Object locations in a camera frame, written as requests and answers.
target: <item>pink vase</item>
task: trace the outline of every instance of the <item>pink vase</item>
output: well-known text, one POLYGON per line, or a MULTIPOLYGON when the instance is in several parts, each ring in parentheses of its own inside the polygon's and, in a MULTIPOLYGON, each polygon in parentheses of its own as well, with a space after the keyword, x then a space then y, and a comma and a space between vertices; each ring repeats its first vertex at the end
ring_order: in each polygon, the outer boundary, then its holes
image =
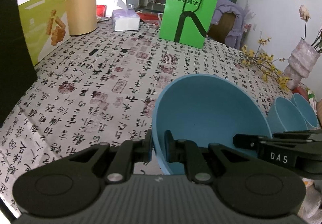
POLYGON ((320 53, 317 53, 309 43, 301 38, 295 50, 292 51, 289 65, 284 71, 285 76, 292 79, 287 83, 291 90, 298 86, 302 78, 309 76, 319 57, 320 53))

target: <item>blue bowl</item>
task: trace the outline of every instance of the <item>blue bowl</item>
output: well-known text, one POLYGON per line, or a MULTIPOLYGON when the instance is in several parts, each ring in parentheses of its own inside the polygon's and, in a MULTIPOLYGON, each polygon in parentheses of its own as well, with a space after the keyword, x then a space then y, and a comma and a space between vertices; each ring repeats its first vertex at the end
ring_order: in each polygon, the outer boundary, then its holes
POLYGON ((306 125, 309 130, 313 130, 318 126, 318 118, 315 115, 310 103, 303 98, 301 94, 294 93, 291 98, 291 102, 297 106, 298 110, 301 112, 303 118, 305 119, 306 125))
POLYGON ((156 101, 152 137, 159 165, 165 174, 184 174, 181 163, 166 161, 164 132, 192 140, 199 147, 216 142, 257 157, 255 151, 235 148, 234 135, 272 137, 257 104, 240 88, 213 75, 193 74, 170 83, 156 101))
POLYGON ((272 133, 308 129, 298 108, 283 97, 275 99, 268 112, 267 121, 272 133))

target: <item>snack package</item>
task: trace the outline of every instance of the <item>snack package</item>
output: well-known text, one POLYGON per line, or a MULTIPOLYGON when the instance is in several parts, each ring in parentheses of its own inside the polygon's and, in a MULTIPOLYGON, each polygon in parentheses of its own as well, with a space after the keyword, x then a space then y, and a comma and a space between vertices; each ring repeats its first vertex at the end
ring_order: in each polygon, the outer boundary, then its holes
POLYGON ((70 38, 65 1, 30 0, 19 5, 20 21, 33 65, 70 38))

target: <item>tissue pack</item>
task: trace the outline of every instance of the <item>tissue pack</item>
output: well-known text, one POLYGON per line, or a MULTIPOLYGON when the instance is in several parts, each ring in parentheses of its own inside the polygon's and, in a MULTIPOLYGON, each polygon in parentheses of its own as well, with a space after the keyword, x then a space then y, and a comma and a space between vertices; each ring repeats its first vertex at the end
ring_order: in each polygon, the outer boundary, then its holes
POLYGON ((113 27, 115 31, 138 30, 140 16, 133 10, 114 10, 112 13, 113 27))

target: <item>calligraphy tablecloth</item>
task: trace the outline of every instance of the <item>calligraphy tablecloth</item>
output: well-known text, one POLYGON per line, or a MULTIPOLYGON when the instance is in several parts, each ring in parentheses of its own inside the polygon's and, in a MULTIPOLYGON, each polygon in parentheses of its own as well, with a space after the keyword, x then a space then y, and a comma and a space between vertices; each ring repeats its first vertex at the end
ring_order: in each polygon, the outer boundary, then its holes
MULTIPOLYGON (((38 79, 0 129, 0 196, 19 211, 14 181, 24 172, 106 141, 112 146, 144 137, 154 104, 174 79, 208 73, 251 96, 264 114, 278 96, 277 83, 235 62, 236 49, 206 39, 203 49, 159 39, 158 28, 115 32, 110 20, 89 35, 72 37, 35 68, 38 79)), ((156 157, 137 174, 161 174, 156 157)))

